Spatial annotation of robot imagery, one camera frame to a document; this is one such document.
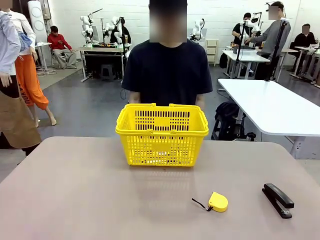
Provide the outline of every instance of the black bag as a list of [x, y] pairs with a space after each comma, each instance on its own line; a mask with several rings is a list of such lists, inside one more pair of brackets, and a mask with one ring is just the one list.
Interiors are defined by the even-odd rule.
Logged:
[[224, 53], [222, 53], [221, 57], [220, 57], [220, 62], [219, 62], [219, 66], [222, 69], [227, 68], [228, 65], [228, 56], [225, 55]]

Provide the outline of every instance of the black t-shirt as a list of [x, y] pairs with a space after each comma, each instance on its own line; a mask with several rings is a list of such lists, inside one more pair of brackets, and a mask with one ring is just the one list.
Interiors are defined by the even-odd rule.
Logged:
[[147, 40], [132, 49], [122, 87], [140, 93], [143, 104], [195, 105], [213, 90], [206, 51], [190, 40], [178, 47]]
[[[248, 36], [251, 37], [251, 29], [248, 26], [245, 26], [244, 29], [245, 29], [246, 34], [248, 34]], [[235, 25], [232, 31], [236, 32], [237, 34], [242, 34], [242, 31], [240, 29], [240, 23]], [[240, 38], [235, 36], [234, 40], [233, 40], [233, 44], [240, 45]]]

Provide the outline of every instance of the black hair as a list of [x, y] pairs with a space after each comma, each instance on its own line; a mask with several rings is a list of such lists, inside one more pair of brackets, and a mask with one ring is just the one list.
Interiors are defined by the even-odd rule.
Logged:
[[58, 28], [56, 26], [51, 26], [50, 29], [51, 29], [51, 32], [53, 32], [53, 33], [58, 32]]
[[250, 12], [247, 12], [247, 13], [243, 16], [243, 18], [251, 18], [251, 13], [250, 13]]

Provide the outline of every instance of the white shirt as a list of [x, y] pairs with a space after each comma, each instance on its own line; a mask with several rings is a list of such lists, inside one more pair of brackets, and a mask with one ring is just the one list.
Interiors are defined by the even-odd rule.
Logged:
[[[32, 47], [33, 49], [35, 49], [35, 44], [36, 44], [36, 34], [33, 31], [33, 29], [31, 28], [27, 18], [25, 17], [25, 15], [15, 12], [15, 11], [10, 11], [9, 15], [11, 15], [11, 20], [13, 22], [13, 24], [15, 25], [15, 27], [20, 31], [20, 32], [24, 32], [27, 34], [28, 38], [31, 39], [32, 43], [30, 45], [30, 47]], [[22, 52], [20, 52], [19, 54], [20, 56], [23, 55], [30, 55], [30, 50], [26, 49]]]

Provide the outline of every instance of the plastic shopping basket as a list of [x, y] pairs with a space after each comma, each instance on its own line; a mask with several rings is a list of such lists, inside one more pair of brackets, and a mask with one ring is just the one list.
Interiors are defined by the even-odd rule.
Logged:
[[127, 104], [116, 121], [129, 165], [195, 165], [208, 121], [194, 105]]

